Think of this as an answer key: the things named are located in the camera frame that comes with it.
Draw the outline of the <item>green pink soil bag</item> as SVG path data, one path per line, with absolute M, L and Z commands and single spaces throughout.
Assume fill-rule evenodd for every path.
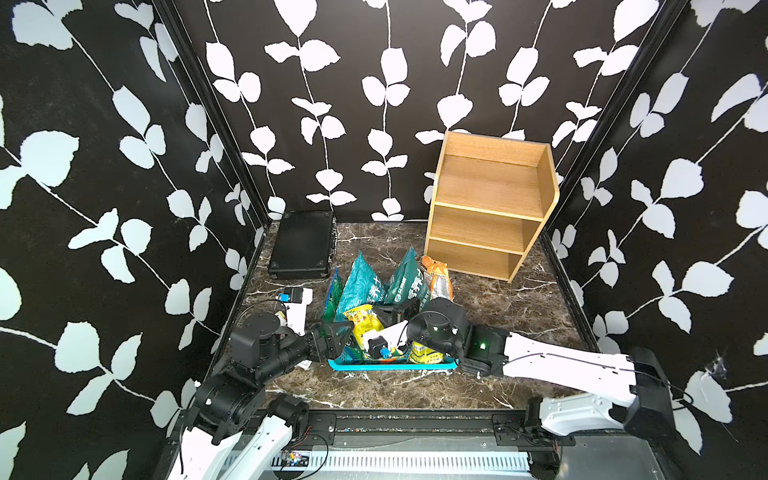
M 335 318 L 342 293 L 344 289 L 344 282 L 339 274 L 339 270 L 335 269 L 331 276 L 330 284 L 326 293 L 324 301 L 324 309 L 322 314 L 322 320 L 325 323 L 332 322 Z

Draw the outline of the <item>dark green fertilizer bag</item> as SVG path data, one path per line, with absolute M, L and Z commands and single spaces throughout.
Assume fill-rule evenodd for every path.
M 429 290 L 419 266 L 420 256 L 410 247 L 390 278 L 389 288 L 383 300 L 385 304 L 400 304 L 416 299 L 418 308 L 424 307 L 429 300 Z

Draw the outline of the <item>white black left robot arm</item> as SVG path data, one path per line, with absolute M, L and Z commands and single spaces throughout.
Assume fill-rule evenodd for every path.
M 197 388 L 184 410 L 178 439 L 156 471 L 158 479 L 258 479 L 291 443 L 309 434 L 309 407 L 281 394 L 231 465 L 225 462 L 263 407 L 267 384 L 305 360 L 341 355 L 351 321 L 320 323 L 299 335 L 274 313 L 248 316 L 229 339 L 222 370 Z

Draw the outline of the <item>yellow green fertilizer packet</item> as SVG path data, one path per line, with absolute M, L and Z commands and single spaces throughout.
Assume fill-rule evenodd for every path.
M 346 320 L 354 323 L 353 335 L 359 348 L 363 351 L 368 350 L 365 335 L 369 332 L 376 333 L 384 329 L 371 304 L 364 304 L 349 309 L 343 313 L 343 316 Z
M 413 342 L 410 346 L 408 360 L 418 365 L 435 365 L 444 362 L 444 354 L 435 351 L 418 342 Z

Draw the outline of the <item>orange white fertilizer packet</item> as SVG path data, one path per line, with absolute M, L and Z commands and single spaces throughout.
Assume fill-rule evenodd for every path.
M 421 265 L 424 270 L 430 298 L 444 298 L 453 301 L 454 291 L 447 265 L 426 255 L 421 258 Z

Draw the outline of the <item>teal orange fertilizer bag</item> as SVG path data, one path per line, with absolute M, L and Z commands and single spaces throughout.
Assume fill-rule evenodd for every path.
M 382 302 L 386 287 L 362 253 L 353 262 L 350 274 L 342 291 L 334 320 L 342 321 L 344 313 L 364 304 Z

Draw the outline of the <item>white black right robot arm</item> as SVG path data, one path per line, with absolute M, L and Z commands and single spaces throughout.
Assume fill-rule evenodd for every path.
M 366 333 L 370 353 L 420 344 L 454 359 L 477 377 L 533 379 L 574 390 L 562 398 L 530 401 L 526 426 L 559 437 L 592 430 L 622 430 L 666 441 L 676 432 L 671 385 L 655 354 L 595 353 L 532 340 L 470 321 L 464 307 L 436 298 L 423 310 L 381 331 Z

